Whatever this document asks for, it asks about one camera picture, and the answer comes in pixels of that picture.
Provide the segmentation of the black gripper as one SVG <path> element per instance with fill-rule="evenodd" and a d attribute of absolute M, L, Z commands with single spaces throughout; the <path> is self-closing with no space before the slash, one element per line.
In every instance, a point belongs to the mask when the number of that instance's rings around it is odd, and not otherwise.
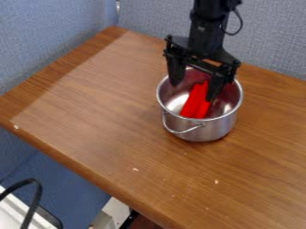
<path fill-rule="evenodd" d="M 209 73 L 206 99 L 211 102 L 221 94 L 223 87 L 233 83 L 242 62 L 223 47 L 218 47 L 210 53 L 193 49 L 187 37 L 169 35 L 165 41 L 165 58 L 171 85 L 177 86 L 182 82 L 189 66 Z"/>

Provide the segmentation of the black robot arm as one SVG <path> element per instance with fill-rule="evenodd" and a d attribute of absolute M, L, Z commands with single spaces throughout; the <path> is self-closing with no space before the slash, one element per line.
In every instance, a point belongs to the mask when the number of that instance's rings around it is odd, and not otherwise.
<path fill-rule="evenodd" d="M 242 0 L 194 0 L 187 37 L 167 35 L 165 58 L 170 83 L 177 86 L 187 67 L 211 75 L 206 99 L 213 101 L 226 84 L 233 83 L 242 62 L 225 50 L 225 36 L 237 35 L 243 19 L 237 10 Z"/>

